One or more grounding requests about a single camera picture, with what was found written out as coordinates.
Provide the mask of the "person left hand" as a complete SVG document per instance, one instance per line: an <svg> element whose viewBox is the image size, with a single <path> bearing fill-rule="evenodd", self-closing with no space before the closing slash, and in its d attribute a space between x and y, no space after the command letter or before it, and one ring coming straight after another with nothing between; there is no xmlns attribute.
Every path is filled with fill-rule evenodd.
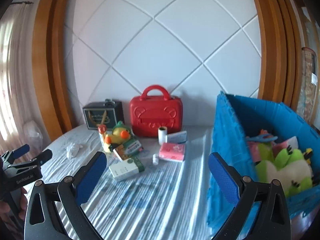
<svg viewBox="0 0 320 240"><path fill-rule="evenodd" d="M1 212L7 213L16 222L24 223L28 205L26 194L25 188L20 187L12 192L6 192L1 195Z"/></svg>

